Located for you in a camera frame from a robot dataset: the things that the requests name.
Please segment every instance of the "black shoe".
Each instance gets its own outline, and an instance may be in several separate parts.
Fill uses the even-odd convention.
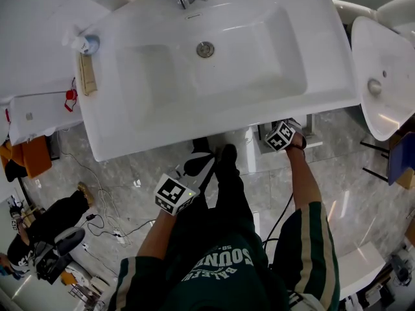
[[[238,156],[238,152],[236,151],[236,146],[233,144],[226,144],[222,155],[220,157],[220,162],[227,162],[227,163],[236,163],[236,158]]]

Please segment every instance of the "shoe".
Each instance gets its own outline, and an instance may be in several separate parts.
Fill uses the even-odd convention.
[[[93,202],[95,201],[95,199],[92,196],[92,193],[91,193],[91,191],[89,191],[86,184],[83,183],[83,182],[79,182],[78,183],[78,190],[81,191],[84,194],[84,197],[88,201],[88,206],[91,207],[93,205]]]
[[[226,144],[222,155],[220,157],[220,162],[227,162],[227,163],[236,163],[236,158],[238,157],[238,152],[236,150],[236,146],[233,144]]]

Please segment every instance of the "seated person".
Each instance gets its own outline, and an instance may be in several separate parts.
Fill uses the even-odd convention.
[[[14,271],[12,265],[27,266],[28,259],[34,254],[34,243],[44,241],[53,244],[54,238],[75,226],[92,204],[92,193],[80,182],[71,197],[57,200],[29,228],[25,229],[21,222],[19,233],[8,247],[7,255],[0,253],[0,275],[11,274],[20,279],[21,273]]]

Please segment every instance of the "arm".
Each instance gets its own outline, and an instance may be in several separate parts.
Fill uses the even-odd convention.
[[[26,233],[25,228],[23,227],[23,222],[21,222],[18,225],[18,229],[19,229],[19,234],[20,234],[20,238],[23,241],[24,244],[26,244],[27,246],[30,244],[30,240],[29,240],[29,236]]]
[[[301,144],[301,137],[296,134],[292,142]],[[296,211],[281,228],[273,270],[289,291],[316,305],[314,309],[334,311],[338,307],[340,285],[326,209],[303,152],[292,147],[287,155]],[[297,299],[296,294],[290,296],[290,303]]]
[[[293,144],[302,144],[302,136],[294,135]],[[292,170],[292,193],[296,210],[313,202],[322,201],[322,195],[317,182],[311,173],[310,167],[305,161],[304,153],[299,148],[288,148],[287,155],[290,159]]]
[[[140,250],[138,257],[155,257],[163,260],[169,245],[170,234],[176,223],[176,217],[161,210],[156,222],[151,227]]]
[[[121,261],[109,311],[158,310],[165,297],[164,257],[176,217],[161,210],[136,257]]]

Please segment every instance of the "striped sleeve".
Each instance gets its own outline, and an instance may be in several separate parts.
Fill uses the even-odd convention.
[[[338,265],[324,205],[310,203],[284,223],[273,270],[288,290],[314,296],[324,310],[337,310]]]
[[[125,258],[108,311],[157,310],[164,297],[163,261],[154,257]]]

